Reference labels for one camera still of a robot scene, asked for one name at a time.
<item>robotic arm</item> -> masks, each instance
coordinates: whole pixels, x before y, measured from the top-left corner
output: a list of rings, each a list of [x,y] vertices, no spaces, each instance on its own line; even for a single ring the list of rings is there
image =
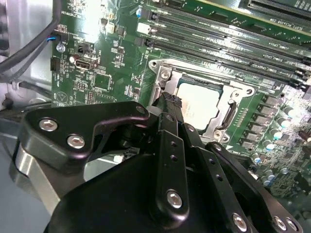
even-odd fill
[[[29,112],[14,160],[52,215],[45,232],[302,233],[247,166],[202,143],[180,108],[163,93],[149,111],[119,102]],[[128,148],[139,153],[84,181],[96,150]]]

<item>black connector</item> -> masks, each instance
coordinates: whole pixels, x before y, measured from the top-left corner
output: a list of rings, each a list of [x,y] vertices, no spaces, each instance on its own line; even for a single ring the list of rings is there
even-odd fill
[[[156,20],[159,18],[159,16],[156,13],[153,13],[152,11],[148,11],[145,9],[141,10],[141,18],[145,18],[145,19],[152,19],[152,20]]]
[[[136,37],[135,38],[135,45],[138,45],[138,46],[147,46],[147,47],[151,47],[153,45],[153,41],[151,40],[148,40],[148,39],[144,39],[142,37]]]
[[[67,42],[69,40],[69,35],[68,33],[62,33],[62,32],[59,32],[59,31],[54,31],[51,36],[54,36],[56,37],[55,41],[56,42]]]
[[[51,71],[58,73],[60,71],[60,58],[52,57],[51,58]]]

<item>blue wire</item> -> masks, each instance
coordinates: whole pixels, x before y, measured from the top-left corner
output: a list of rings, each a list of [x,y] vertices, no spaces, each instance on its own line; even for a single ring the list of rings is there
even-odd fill
[[[49,38],[47,38],[47,41],[50,41],[50,40],[56,40],[56,37],[49,37]]]

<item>black cable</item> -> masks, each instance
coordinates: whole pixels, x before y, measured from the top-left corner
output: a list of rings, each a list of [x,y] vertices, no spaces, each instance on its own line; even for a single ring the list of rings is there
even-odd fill
[[[21,83],[18,84],[19,87],[23,87],[25,89],[29,89],[29,90],[32,90],[46,98],[49,98],[51,99],[52,98],[52,92],[50,90],[47,90],[47,89],[44,89],[40,86],[37,86],[35,84],[32,84],[32,83],[28,83],[26,81],[23,81]]]
[[[42,103],[34,103],[29,104],[22,107],[13,108],[12,110],[3,109],[0,111],[0,117],[13,120],[16,122],[20,122],[22,117],[30,110],[38,109],[38,108],[51,108],[52,102],[42,102]]]
[[[14,53],[12,56],[8,57],[6,60],[0,63],[0,73],[4,73],[12,67],[16,66],[18,63],[23,61],[29,54],[31,54],[41,43],[46,40],[51,33],[54,31],[56,26],[60,22],[62,15],[62,1],[54,0],[53,6],[53,16],[51,23],[32,41],[25,45],[21,50]]]
[[[11,83],[11,82],[16,82],[18,81],[18,79],[20,78],[20,76],[22,76],[26,70],[30,67],[30,65],[34,62],[34,60],[39,56],[39,54],[44,50],[44,48],[48,45],[48,41],[44,40],[43,43],[41,44],[41,46],[39,48],[37,48],[33,54],[31,55],[31,57],[27,60],[27,62],[14,74],[10,75],[10,76],[5,76],[4,74],[0,75],[0,82],[1,83]]]
[[[44,48],[48,45],[48,41],[45,39],[44,42],[41,44],[39,48],[36,49],[36,51],[33,52],[31,57],[28,59],[28,61],[13,75],[11,75],[10,81],[17,81],[20,76],[22,76],[26,70],[30,67],[30,65],[34,62],[34,60],[39,56],[39,54],[44,50]]]

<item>dimm slot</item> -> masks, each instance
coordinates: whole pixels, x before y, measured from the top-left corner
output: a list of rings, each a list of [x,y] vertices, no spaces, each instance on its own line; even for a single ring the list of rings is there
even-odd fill
[[[247,31],[247,30],[244,30],[244,29],[240,29],[240,28],[232,29],[232,28],[230,28],[230,25],[227,25],[227,24],[224,24],[224,23],[219,23],[219,22],[216,22],[216,21],[204,18],[204,17],[196,16],[196,15],[184,12],[184,11],[177,10],[175,8],[171,8],[171,7],[167,7],[167,6],[162,6],[162,9],[167,10],[168,12],[172,13],[172,16],[173,16],[174,13],[177,14],[177,18],[178,18],[178,15],[181,15],[181,16],[184,16],[184,17],[189,17],[190,19],[197,19],[197,20],[200,20],[202,22],[206,22],[206,23],[209,23],[209,24],[212,24],[212,25],[217,25],[218,27],[223,27],[225,31],[235,31],[236,35],[238,35],[237,38],[239,38],[239,39],[241,39],[243,41],[245,41],[245,38],[243,38],[242,36],[247,36],[246,39],[248,41],[251,41],[252,40],[251,37],[253,36],[253,37],[257,38],[257,40],[253,39],[254,43],[258,43],[258,39],[263,39],[263,40],[265,40],[265,42],[267,44],[271,43],[272,46],[269,46],[269,47],[274,49],[274,50],[276,50],[276,46],[278,46],[280,48],[279,45],[281,45],[282,47],[286,47],[286,48],[289,48],[289,49],[288,50],[286,50],[286,49],[284,49],[284,50],[283,49],[281,49],[281,50],[277,49],[277,50],[285,51],[285,52],[289,52],[290,51],[290,52],[294,53],[297,57],[301,57],[301,56],[311,57],[311,52],[308,51],[308,49],[306,49],[306,48],[304,48],[302,46],[299,46],[299,45],[295,45],[295,44],[287,43],[287,42],[284,42],[284,41],[276,40],[276,39],[273,39],[273,38],[270,38],[270,37],[267,37],[267,36],[264,36],[264,35],[260,35],[260,34],[257,34],[257,33],[253,33],[253,32],[250,32],[250,31]]]
[[[267,0],[251,0],[250,4],[258,5],[261,7],[264,7],[268,10],[276,10],[279,11],[283,14],[294,16],[294,17],[299,17],[299,18],[304,18],[306,20],[311,19],[311,14],[310,12],[300,10],[291,6],[286,6],[283,4],[279,4],[273,1],[267,1]]]
[[[257,70],[263,71],[263,72],[268,72],[273,75],[281,75],[287,78],[297,78],[297,76],[294,73],[289,72],[288,70],[285,69],[281,69],[278,68],[276,66],[271,66],[262,62],[258,62],[252,59],[248,59],[245,57],[241,57],[238,55],[234,55],[234,54],[230,54],[228,52],[222,52],[219,49],[213,49],[211,47],[207,47],[201,44],[197,44],[194,42],[191,42],[189,40],[186,40],[183,37],[180,37],[180,39],[176,39],[176,37],[172,37],[169,35],[164,35],[163,33],[156,33],[155,35],[159,35],[159,37],[161,38],[166,38],[170,41],[170,43],[173,43],[175,45],[179,44],[179,46],[184,48],[184,44],[186,42],[187,44],[187,48],[189,48],[190,46],[192,46],[192,50],[195,50],[197,52],[201,52],[203,54],[209,54],[211,56],[214,56],[214,60],[217,60],[217,58],[221,58],[221,59],[226,59],[228,61],[234,62],[234,63],[238,63],[239,65],[245,65],[248,67],[252,67],[255,68]]]
[[[173,37],[176,36],[178,38],[183,38],[183,39],[186,39],[188,41],[194,41],[200,45],[209,46],[209,47],[212,47],[212,48],[215,48],[218,50],[219,49],[226,50],[229,53],[232,53],[234,55],[239,55],[239,56],[246,57],[249,59],[255,59],[256,61],[265,62],[269,65],[273,65],[273,66],[276,66],[279,68],[283,68],[283,69],[286,69],[286,70],[292,71],[292,72],[295,71],[294,64],[299,63],[298,60],[290,59],[290,58],[285,57],[285,56],[280,56],[279,54],[276,54],[276,53],[267,54],[267,51],[265,51],[265,50],[261,50],[258,48],[251,48],[250,46],[247,46],[245,44],[238,45],[238,43],[236,43],[235,49],[232,47],[229,47],[229,46],[224,46],[224,45],[228,45],[228,43],[226,43],[222,37],[217,37],[217,36],[211,35],[210,37],[212,37],[212,39],[214,39],[215,41],[218,42],[218,43],[212,43],[212,42],[209,42],[207,40],[203,40],[203,39],[199,39],[197,37],[189,36],[185,33],[179,33],[179,32],[175,32],[172,30],[166,30],[163,28],[157,28],[157,30],[158,30],[158,32],[163,33],[163,34],[171,35]],[[271,57],[271,58],[274,57],[275,60],[268,59],[265,57]]]
[[[203,33],[212,32],[215,35],[230,36],[235,41],[243,41],[244,43],[251,45],[251,46],[254,46],[254,47],[261,47],[261,48],[265,48],[265,49],[270,49],[270,50],[278,51],[278,52],[283,53],[283,54],[291,55],[292,57],[303,58],[302,55],[299,55],[298,53],[296,53],[297,50],[295,48],[285,47],[282,44],[275,44],[275,43],[271,42],[272,41],[271,39],[270,39],[270,41],[266,41],[268,44],[263,44],[263,43],[256,41],[256,40],[251,41],[249,39],[245,39],[242,37],[236,37],[230,33],[221,32],[219,30],[209,28],[209,27],[204,27],[202,25],[200,25],[201,27],[198,27],[198,25],[195,23],[191,23],[191,22],[188,22],[188,21],[185,21],[182,19],[177,19],[177,18],[174,18],[171,16],[161,16],[161,17],[159,17],[158,22],[161,24],[164,24],[164,25],[171,23],[173,25],[178,25],[181,27],[189,28],[189,29],[195,29],[195,30],[203,32]]]
[[[290,20],[290,22],[295,22],[295,23],[299,23],[299,24],[302,24],[302,25],[309,25],[310,24],[309,21],[306,21],[304,19],[297,18],[295,16],[289,16],[289,15],[286,15],[286,14],[281,13],[279,11],[274,11],[274,10],[271,10],[271,9],[267,9],[265,7],[258,6],[258,5],[255,5],[255,4],[249,4],[248,7],[252,8],[254,10],[257,10],[257,11],[265,12],[265,13],[273,15],[273,16],[277,16],[277,17],[280,17],[280,18],[285,18],[287,20]]]
[[[164,49],[169,49],[169,50],[172,50],[172,51],[176,51],[176,52],[181,52],[181,53],[184,53],[184,54],[187,54],[187,55],[191,55],[191,56],[196,56],[200,59],[206,59],[206,60],[210,60],[212,62],[216,62],[216,63],[221,63],[221,64],[224,64],[224,65],[228,65],[228,66],[231,66],[233,68],[238,68],[238,69],[241,69],[241,70],[246,70],[246,71],[249,71],[249,72],[252,72],[252,73],[255,73],[256,75],[266,75],[266,76],[269,76],[271,79],[275,79],[275,80],[279,80],[279,81],[283,81],[285,82],[288,78],[285,78],[284,76],[280,76],[280,75],[277,75],[277,74],[271,74],[270,72],[266,72],[264,70],[261,70],[261,69],[257,69],[257,68],[253,68],[253,67],[249,67],[249,66],[245,66],[245,65],[238,65],[236,63],[233,63],[231,61],[227,61],[227,60],[219,60],[219,59],[215,59],[215,57],[213,56],[210,56],[208,54],[204,54],[204,53],[201,53],[201,52],[197,52],[197,51],[193,51],[193,50],[190,50],[190,49],[187,49],[187,48],[181,48],[181,47],[178,47],[176,45],[173,45],[173,44],[170,44],[170,43],[163,43],[162,41],[154,41],[154,45],[156,47],[158,46],[162,46]]]
[[[156,44],[154,45],[154,48],[158,48],[158,49],[163,49],[163,50],[166,50],[166,51],[170,51],[172,53],[178,53],[180,55],[184,55],[188,58],[188,60],[190,61],[193,61],[195,63],[199,63],[199,64],[203,64],[204,66],[206,66],[207,68],[210,68],[210,69],[213,69],[213,70],[216,70],[216,71],[221,71],[225,74],[231,74],[231,75],[234,75],[236,76],[237,78],[239,79],[242,79],[244,80],[245,82],[248,82],[248,83],[253,83],[253,84],[256,84],[256,85],[259,85],[259,86],[263,86],[263,87],[266,87],[258,82],[250,82],[250,80],[257,80],[257,81],[263,81],[263,80],[266,80],[267,78],[263,75],[258,75],[258,74],[255,74],[255,73],[251,73],[251,72],[248,72],[246,70],[243,70],[243,69],[238,69],[238,68],[233,68],[233,67],[230,67],[230,66],[227,66],[225,64],[219,64],[217,62],[214,62],[214,61],[210,61],[210,60],[207,60],[207,59],[204,59],[204,58],[200,58],[198,59],[197,56],[194,56],[194,55],[191,55],[191,54],[188,54],[187,52],[184,52],[184,51],[176,51],[175,49],[171,49],[170,47],[167,46],[167,44]],[[284,79],[281,79],[281,80],[278,80],[278,79],[274,79],[275,81],[278,82],[278,84],[284,84],[284,85],[288,85],[289,82],[284,80]]]

